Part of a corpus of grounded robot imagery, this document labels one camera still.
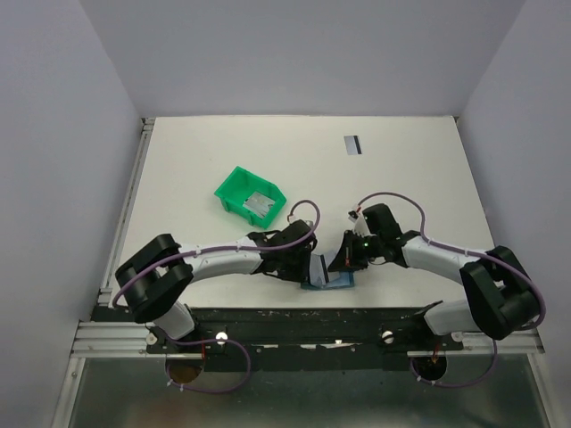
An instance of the purple cable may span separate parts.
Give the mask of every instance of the purple cable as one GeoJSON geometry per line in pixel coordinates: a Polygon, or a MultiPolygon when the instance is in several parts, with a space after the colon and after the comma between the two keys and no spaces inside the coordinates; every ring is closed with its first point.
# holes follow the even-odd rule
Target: purple cable
{"type": "Polygon", "coordinates": [[[229,392],[237,390],[238,388],[241,388],[250,379],[250,375],[252,374],[252,360],[250,359],[250,354],[248,354],[248,350],[240,342],[236,342],[231,339],[205,339],[203,341],[183,342],[183,341],[175,341],[174,339],[171,338],[169,338],[169,341],[177,345],[185,345],[185,346],[195,346],[195,345],[202,345],[205,343],[215,343],[215,342],[231,343],[232,345],[237,346],[244,353],[244,356],[246,357],[246,374],[244,378],[236,385],[230,386],[228,388],[223,388],[220,390],[205,390],[203,388],[195,388],[193,386],[176,383],[172,380],[172,377],[170,376],[170,366],[166,366],[165,370],[167,372],[167,376],[169,377],[169,382],[178,386],[179,388],[182,387],[182,389],[187,391],[202,392],[205,394],[227,394],[229,392]]]}
{"type": "MultiPolygon", "coordinates": [[[[259,252],[280,251],[280,250],[285,250],[285,249],[291,248],[291,247],[297,245],[298,243],[302,243],[307,238],[309,238],[311,235],[313,235],[315,230],[318,228],[319,221],[321,220],[321,212],[319,211],[319,207],[317,206],[317,204],[314,201],[310,201],[309,199],[303,199],[301,201],[296,202],[294,204],[294,206],[292,207],[292,209],[289,211],[289,216],[292,216],[294,214],[294,210],[303,203],[308,203],[309,205],[311,205],[315,209],[315,223],[313,224],[313,227],[311,228],[311,230],[305,236],[302,236],[300,239],[297,239],[297,240],[293,241],[292,243],[286,243],[284,245],[277,245],[274,247],[249,247],[249,246],[237,247],[235,245],[221,245],[219,247],[202,248],[201,254],[207,254],[209,252],[216,252],[216,251],[228,251],[228,250],[259,251],[259,252]]],[[[119,292],[113,298],[113,301],[112,301],[113,307],[117,308],[117,302],[119,301],[119,298],[123,294],[125,294],[125,292],[127,292],[133,286],[133,284],[136,283],[143,276],[154,271],[156,268],[160,268],[161,266],[166,265],[167,263],[170,263],[173,260],[184,259],[185,257],[193,257],[195,255],[196,255],[196,250],[187,251],[187,252],[180,252],[179,254],[174,254],[172,256],[165,257],[164,259],[161,259],[161,260],[157,261],[156,263],[153,263],[151,266],[146,267],[141,272],[139,272],[138,274],[133,276],[129,281],[127,281],[127,283],[125,285],[123,285],[119,289],[119,292]]]]}
{"type": "Polygon", "coordinates": [[[492,374],[493,369],[496,367],[498,363],[498,344],[496,341],[492,341],[493,345],[493,356],[492,356],[492,363],[488,369],[482,374],[480,377],[474,379],[473,381],[465,382],[465,383],[442,383],[442,382],[433,382],[429,381],[418,374],[417,368],[414,364],[414,358],[410,359],[410,371],[414,374],[414,377],[417,378],[418,382],[425,383],[426,385],[435,386],[436,388],[448,388],[448,389],[458,389],[458,388],[467,388],[468,386],[474,386],[484,379],[486,379],[489,375],[492,374]]]}
{"type": "MultiPolygon", "coordinates": [[[[443,250],[453,251],[453,252],[457,252],[459,254],[466,253],[472,257],[479,257],[481,259],[490,260],[492,263],[495,263],[496,265],[501,266],[501,267],[507,269],[509,272],[511,272],[511,273],[519,276],[520,278],[522,278],[529,285],[532,293],[534,294],[535,298],[539,302],[539,316],[537,317],[537,319],[534,322],[523,326],[521,328],[521,330],[531,330],[543,322],[543,319],[545,318],[545,300],[543,300],[542,294],[537,289],[537,287],[535,286],[535,284],[532,282],[531,279],[529,279],[527,276],[522,274],[520,271],[518,271],[514,267],[510,266],[508,263],[504,263],[503,261],[496,259],[493,256],[489,256],[488,254],[478,252],[478,251],[465,251],[464,249],[461,249],[460,247],[454,247],[454,246],[446,244],[446,243],[438,243],[436,241],[428,239],[428,237],[426,236],[426,233],[425,233],[426,213],[416,201],[413,201],[408,196],[405,196],[405,195],[400,194],[400,193],[395,193],[395,192],[375,192],[375,193],[372,193],[369,196],[365,196],[363,199],[361,199],[359,201],[359,204],[358,204],[359,207],[362,205],[363,202],[368,201],[369,199],[371,199],[375,196],[394,196],[396,198],[403,199],[404,201],[409,202],[412,205],[414,205],[415,208],[418,210],[418,212],[420,212],[420,236],[422,236],[422,239],[424,239],[430,245],[433,245],[434,247],[437,247],[437,248],[442,248],[443,250]]],[[[439,388],[455,389],[455,388],[465,388],[468,386],[473,386],[477,383],[480,383],[484,379],[486,379],[492,373],[493,369],[496,367],[496,362],[498,360],[498,345],[496,344],[496,341],[492,341],[492,344],[493,344],[492,363],[490,364],[488,369],[484,372],[484,374],[482,374],[480,377],[478,377],[477,379],[475,379],[471,382],[466,382],[466,383],[432,383],[431,381],[428,381],[427,379],[423,379],[422,377],[420,377],[416,368],[414,367],[413,359],[410,360],[410,371],[415,375],[415,377],[418,378],[418,380],[420,382],[426,383],[429,385],[433,385],[433,386],[437,386],[439,388]]]]}
{"type": "Polygon", "coordinates": [[[394,196],[394,197],[403,199],[406,202],[410,202],[412,205],[414,205],[415,208],[418,210],[418,212],[420,212],[420,236],[422,236],[422,239],[424,239],[429,245],[433,245],[436,248],[442,248],[443,250],[457,252],[458,254],[465,254],[466,253],[467,255],[472,256],[472,257],[478,257],[480,259],[489,260],[492,263],[508,270],[512,274],[519,276],[521,279],[523,279],[529,285],[529,288],[531,289],[532,293],[534,294],[534,296],[537,299],[537,302],[539,304],[539,316],[537,317],[537,319],[528,325],[524,325],[520,330],[532,330],[534,328],[537,328],[543,322],[543,319],[545,318],[545,312],[546,312],[545,300],[543,299],[543,296],[542,296],[541,292],[539,291],[539,289],[537,288],[537,286],[534,284],[534,282],[530,278],[528,278],[526,275],[522,274],[519,270],[512,267],[508,263],[505,263],[505,262],[501,261],[500,259],[496,259],[495,257],[490,256],[484,252],[471,251],[471,250],[466,251],[460,247],[455,247],[455,246],[449,245],[447,243],[439,243],[437,241],[433,241],[433,240],[429,239],[425,233],[426,213],[422,209],[422,207],[420,205],[418,205],[417,202],[413,201],[408,196],[405,196],[405,195],[400,194],[400,193],[395,193],[395,192],[375,192],[375,193],[372,193],[369,196],[365,196],[363,199],[361,199],[359,201],[359,206],[361,206],[363,202],[368,201],[369,199],[371,199],[372,197],[375,197],[375,196],[394,196]]]}

